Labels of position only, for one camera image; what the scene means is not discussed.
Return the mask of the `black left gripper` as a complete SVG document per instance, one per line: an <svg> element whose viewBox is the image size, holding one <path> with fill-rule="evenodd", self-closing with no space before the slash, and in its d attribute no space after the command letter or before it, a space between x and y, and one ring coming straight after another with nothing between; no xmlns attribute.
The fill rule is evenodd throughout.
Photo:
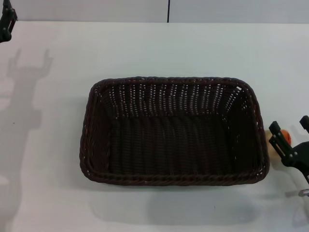
<svg viewBox="0 0 309 232"><path fill-rule="evenodd" d="M8 42L11 40L11 32L16 21L17 14L15 9L12 7L10 0L4 0L1 16L0 43Z"/></svg>

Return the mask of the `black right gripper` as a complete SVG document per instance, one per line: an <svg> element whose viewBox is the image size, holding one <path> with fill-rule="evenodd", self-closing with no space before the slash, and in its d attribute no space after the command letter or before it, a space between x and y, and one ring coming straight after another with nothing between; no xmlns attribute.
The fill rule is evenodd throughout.
<svg viewBox="0 0 309 232"><path fill-rule="evenodd" d="M299 122L303 129L309 133L309 116L303 116ZM284 138L277 121L271 123L269 130L272 134L269 142L280 156L283 165L298 169L309 182L309 142L300 143L294 148L291 147Z"/></svg>

